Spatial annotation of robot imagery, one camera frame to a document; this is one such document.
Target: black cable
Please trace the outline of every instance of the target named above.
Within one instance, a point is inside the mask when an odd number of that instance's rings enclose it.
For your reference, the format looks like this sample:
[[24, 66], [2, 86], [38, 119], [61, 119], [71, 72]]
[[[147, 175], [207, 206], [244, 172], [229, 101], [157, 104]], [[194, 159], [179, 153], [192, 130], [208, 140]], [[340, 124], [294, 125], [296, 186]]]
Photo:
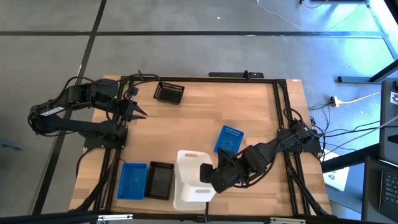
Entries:
[[124, 159], [122, 159], [122, 158], [120, 158], [120, 157], [119, 157], [118, 159], [120, 159], [120, 160], [123, 161], [123, 162], [126, 162]]
[[141, 73], [141, 71], [140, 70], [138, 70], [138, 74], [131, 74], [131, 75], [128, 75], [128, 76], [126, 76], [126, 77], [123, 77], [123, 78], [120, 78], [120, 79], [118, 79], [118, 80], [115, 80], [114, 82], [112, 82], [112, 83], [105, 83], [105, 84], [102, 84], [102, 83], [100, 83], [100, 85], [112, 85], [112, 84], [114, 84], [114, 83], [119, 83], [119, 82], [121, 82], [121, 81], [125, 81], [125, 80], [129, 80], [130, 78], [132, 78], [132, 77], [136, 77], [136, 76], [142, 76], [142, 75], [155, 75], [155, 74], [142, 74]]
[[300, 145], [300, 152], [298, 152], [298, 153], [297, 152], [293, 152], [293, 154], [290, 154], [290, 156], [299, 156], [303, 152], [304, 152], [303, 145]]
[[328, 118], [327, 121], [326, 121], [326, 128], [325, 128], [325, 131], [328, 130], [329, 125], [330, 125], [330, 118], [331, 118], [331, 116], [330, 116], [330, 105], [328, 105], [328, 112], [329, 112], [329, 118]]
[[72, 133], [76, 133], [77, 131], [70, 131], [68, 133], [63, 133], [63, 134], [46, 134], [44, 135], [45, 137], [56, 137], [56, 136], [63, 136], [63, 135], [67, 135], [67, 134], [72, 134]]
[[[302, 126], [303, 126], [303, 117], [301, 116], [301, 114], [297, 111], [297, 110], [295, 110], [295, 109], [293, 109], [293, 108], [289, 108], [289, 110], [291, 110], [291, 111], [293, 111], [295, 114], [297, 114], [297, 116], [300, 118], [299, 119], [299, 122], [300, 122], [300, 127], [299, 128], [301, 128]], [[285, 115], [285, 117], [289, 120], [289, 121], [294, 121], [294, 119], [293, 118], [290, 118], [290, 116], [287, 114], [287, 108], [284, 108], [284, 110], [282, 111], [283, 112], [283, 114]]]
[[[369, 131], [369, 130], [373, 130], [373, 129], [376, 129], [376, 128], [378, 128], [378, 127], [375, 127], [375, 128], [366, 128], [366, 129], [355, 130], [355, 131], [347, 131], [347, 132], [344, 132], [344, 133], [334, 134], [334, 135], [325, 136], [325, 137], [326, 137], [326, 138], [335, 137], [335, 136], [339, 136], [339, 135], [342, 135], [342, 134], [349, 134], [349, 133], [355, 133], [355, 132], [360, 132], [360, 131]], [[398, 126], [385, 126], [385, 127], [383, 127], [383, 128], [398, 128]]]
[[329, 151], [328, 153], [326, 153], [325, 155], [327, 155], [327, 154], [329, 154], [329, 153], [331, 153], [331, 152], [334, 152], [334, 151], [336, 151], [337, 149], [345, 149], [345, 148], [341, 148], [341, 147], [338, 147], [338, 146], [336, 146], [337, 148], [336, 149], [334, 149], [334, 150], [332, 150], [332, 151]]
[[376, 123], [379, 123], [379, 122], [380, 122], [380, 121], [375, 121], [375, 122], [368, 123], [368, 124], [362, 124], [362, 125], [359, 125], [359, 126], [355, 127], [353, 130], [347, 130], [347, 129], [341, 129], [341, 128], [339, 128], [339, 129], [327, 131], [326, 133], [332, 133], [332, 132], [335, 132], [335, 131], [355, 131], [357, 128], [360, 128], [360, 127], [363, 127], [363, 126], [367, 126], [367, 125], [371, 125], [371, 124], [376, 124]]
[[349, 148], [339, 147], [338, 145], [335, 145], [335, 144], [330, 144], [330, 143], [326, 143], [326, 144], [331, 145], [331, 146], [335, 146], [335, 147], [338, 147], [338, 148], [344, 149], [344, 150], [356, 151], [356, 149], [349, 149]]
[[322, 108], [324, 108], [324, 107], [326, 107], [328, 105], [329, 105], [329, 103], [326, 103], [326, 104], [322, 104], [322, 105], [318, 105], [318, 106], [313, 106], [312, 108], [308, 108], [308, 109], [309, 110], [319, 110], [319, 109], [322, 109]]
[[326, 139], [325, 139], [325, 133], [323, 132], [323, 130], [321, 129], [321, 128], [319, 128], [318, 126], [316, 126], [316, 125], [313, 125], [313, 127], [316, 127], [316, 128], [318, 128], [321, 132], [322, 132], [322, 135], [321, 135], [321, 137], [322, 137], [322, 139], [323, 139], [323, 147], [322, 147], [322, 149], [321, 149], [321, 153], [320, 153], [320, 155], [319, 156], [317, 156], [318, 157], [318, 159], [320, 160], [321, 158], [322, 158], [322, 156], [324, 156], [325, 155], [325, 148], [326, 148]]
[[87, 153], [91, 152], [92, 150], [93, 150], [93, 149], [87, 149], [87, 151], [84, 152], [84, 153], [79, 157], [79, 159], [77, 160], [77, 164], [76, 164], [76, 178], [77, 178], [77, 175], [79, 174], [79, 168], [80, 168], [81, 159], [82, 159]]
[[112, 118], [110, 117], [108, 109], [105, 111], [105, 116], [106, 116], [106, 119], [108, 119], [108, 121], [113, 122], [113, 123], [117, 123], [117, 122], [113, 121]]
[[375, 121], [375, 122], [372, 122], [372, 123], [369, 123], [369, 124], [362, 124], [362, 125], [359, 125], [359, 126], [357, 126], [357, 127], [355, 127], [354, 128], [354, 131], [357, 129], [357, 128], [360, 128], [360, 127], [363, 127], [363, 126], [368, 126], [368, 125], [371, 125], [371, 124], [376, 124], [376, 123], [379, 123], [380, 121]]
[[[149, 83], [149, 82], [154, 82], [154, 81], [159, 81], [159, 80], [160, 80], [160, 76], [155, 75], [155, 74], [141, 74], [141, 73], [139, 73], [139, 74], [136, 74], [136, 75], [139, 75], [139, 77], [141, 78], [142, 81], [139, 82], [139, 83], [133, 84], [131, 88], [134, 88], [134, 87], [136, 87], [136, 86], [138, 86], [138, 85], [140, 85], [140, 84], [143, 84], [143, 83]], [[155, 79], [144, 80], [145, 77], [155, 77]], [[125, 100], [127, 99], [127, 93], [128, 93], [129, 91], [131, 91], [130, 88], [128, 88], [128, 89], [123, 93], [123, 98], [124, 98]]]
[[83, 201], [83, 203], [75, 209], [76, 211], [87, 211], [90, 208], [91, 204], [94, 202], [97, 195], [103, 190], [105, 183], [108, 181], [108, 177], [113, 171], [114, 163], [116, 163], [116, 161], [118, 161], [118, 159], [116, 158], [116, 156], [114, 156], [110, 166], [108, 167], [102, 178], [100, 178], [97, 185], [91, 191], [89, 196], [87, 196], [87, 198]]

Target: white plastic container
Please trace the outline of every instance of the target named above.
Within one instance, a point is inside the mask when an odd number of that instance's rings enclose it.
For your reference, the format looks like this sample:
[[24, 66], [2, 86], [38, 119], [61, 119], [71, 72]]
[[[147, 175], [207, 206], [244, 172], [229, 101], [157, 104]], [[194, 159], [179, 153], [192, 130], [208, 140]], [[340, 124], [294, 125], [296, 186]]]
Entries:
[[182, 181], [181, 199], [185, 202], [209, 202], [216, 194], [211, 184], [200, 182], [200, 165], [213, 164], [204, 152], [180, 150], [176, 169]]
[[174, 202], [173, 202], [174, 208], [180, 211], [205, 210], [206, 202], [186, 202], [181, 199], [183, 183], [181, 181], [180, 172], [178, 171], [177, 166], [175, 166], [174, 173], [175, 173]]

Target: white cable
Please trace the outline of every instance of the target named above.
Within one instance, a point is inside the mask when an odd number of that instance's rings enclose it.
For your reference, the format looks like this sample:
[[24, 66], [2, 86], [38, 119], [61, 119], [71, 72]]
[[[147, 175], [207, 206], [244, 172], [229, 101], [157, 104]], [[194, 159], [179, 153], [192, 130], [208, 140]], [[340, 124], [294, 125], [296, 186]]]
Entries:
[[316, 9], [316, 8], [318, 8], [319, 6], [323, 5], [324, 3], [328, 2], [328, 1], [329, 1], [329, 0], [326, 0], [326, 1], [324, 1], [323, 3], [321, 3], [321, 4], [317, 5], [317, 6], [313, 6], [313, 7], [306, 5], [304, 1], [303, 1], [303, 3], [301, 3], [301, 4], [303, 4], [303, 6], [309, 8], [309, 9]]
[[332, 30], [333, 28], [335, 28], [338, 24], [341, 24], [342, 22], [344, 22], [346, 19], [350, 18], [360, 7], [360, 4], [358, 4], [356, 6], [356, 9], [354, 9], [354, 11], [352, 13], [350, 13], [348, 16], [346, 16], [342, 21], [336, 23], [336, 25], [332, 26], [330, 29], [328, 29], [328, 31]]
[[277, 14], [277, 13], [275, 13], [275, 12], [270, 12], [270, 11], [268, 11], [266, 8], [262, 7], [262, 6], [260, 5], [259, 0], [256, 0], [256, 1], [257, 1], [257, 5], [258, 5], [260, 8], [262, 8], [263, 10], [265, 10], [266, 12], [271, 13], [271, 14], [273, 14], [273, 15], [275, 15], [275, 16], [281, 18], [281, 19], [283, 19], [283, 20], [284, 20], [285, 22], [287, 22], [288, 24], [297, 27], [299, 30], [302, 30], [301, 27], [299, 27], [298, 25], [294, 24], [293, 22], [289, 22], [288, 20], [286, 20], [285, 18], [283, 18], [283, 17], [280, 16], [279, 14]]
[[386, 123], [384, 123], [383, 125], [381, 125], [380, 127], [376, 128], [376, 129], [373, 129], [373, 130], [371, 130], [371, 131], [368, 131], [368, 132], [366, 132], [365, 134], [362, 134], [362, 135], [360, 135], [360, 136], [358, 136], [358, 137], [356, 137], [356, 138], [353, 138], [353, 139], [351, 139], [351, 140], [349, 140], [349, 141], [344, 142], [343, 144], [337, 146], [336, 148], [334, 148], [334, 150], [332, 150], [332, 151], [326, 153], [325, 155], [327, 155], [327, 154], [329, 154], [329, 153], [335, 151], [335, 150], [338, 149], [339, 147], [344, 146], [345, 144], [347, 144], [347, 143], [349, 143], [349, 142], [354, 141], [355, 139], [359, 139], [359, 138], [361, 138], [361, 137], [363, 137], [363, 136], [365, 136], [365, 135], [368, 135], [368, 134], [370, 134], [370, 133], [372, 133], [372, 132], [374, 132], [374, 131], [377, 131], [377, 130], [383, 128], [383, 127], [386, 126], [387, 124], [389, 124], [389, 123], [395, 121], [397, 118], [398, 118], [398, 116], [395, 116], [395, 117], [393, 117], [391, 120], [389, 120], [389, 121], [387, 121]]
[[372, 93], [372, 94], [369, 94], [369, 95], [367, 95], [367, 96], [364, 96], [364, 97], [360, 97], [360, 98], [358, 98], [358, 99], [356, 99], [356, 100], [351, 100], [351, 101], [348, 101], [348, 102], [344, 102], [344, 101], [341, 101], [340, 100], [340, 104], [348, 104], [348, 103], [354, 103], [354, 102], [357, 102], [357, 101], [359, 101], [359, 100], [363, 100], [363, 99], [365, 99], [365, 98], [368, 98], [368, 97], [370, 97], [370, 96], [373, 96], [373, 95], [376, 95], [376, 94], [378, 94], [378, 93], [380, 93], [381, 91], [377, 91], [377, 92], [375, 92], [375, 93]]

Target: white label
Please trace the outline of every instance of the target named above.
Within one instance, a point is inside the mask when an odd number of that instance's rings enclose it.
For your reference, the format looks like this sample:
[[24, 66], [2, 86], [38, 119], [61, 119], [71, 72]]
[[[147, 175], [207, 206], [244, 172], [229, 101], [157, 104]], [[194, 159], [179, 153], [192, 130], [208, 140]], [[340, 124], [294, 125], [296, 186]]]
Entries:
[[391, 92], [390, 103], [398, 105], [398, 93]]
[[63, 111], [64, 109], [65, 109], [65, 108], [63, 108], [62, 106], [59, 106], [59, 107], [57, 107], [57, 108], [51, 109], [51, 110], [49, 110], [49, 111], [46, 111], [46, 112], [44, 112], [44, 113], [42, 113], [42, 114], [40, 114], [40, 115], [42, 115], [42, 116], [48, 116], [48, 115], [55, 114], [55, 113], [58, 113], [58, 112], [60, 112], [60, 111]]
[[[325, 149], [325, 161], [338, 157], [339, 155]], [[346, 187], [347, 177], [348, 177], [349, 167], [345, 167], [340, 170], [334, 170], [323, 174], [323, 180], [325, 184], [329, 185], [330, 187], [334, 187], [337, 190], [344, 191]]]

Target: black plastic box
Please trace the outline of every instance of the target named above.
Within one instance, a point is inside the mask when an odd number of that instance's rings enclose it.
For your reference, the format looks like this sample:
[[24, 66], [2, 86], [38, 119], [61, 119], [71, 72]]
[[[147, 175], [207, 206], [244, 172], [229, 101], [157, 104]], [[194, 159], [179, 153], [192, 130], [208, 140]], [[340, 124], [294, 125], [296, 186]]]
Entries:
[[174, 164], [150, 162], [145, 197], [168, 200], [173, 180]]
[[182, 94], [184, 93], [184, 86], [159, 82], [156, 87], [154, 98], [159, 101], [165, 101], [173, 104], [180, 104]]

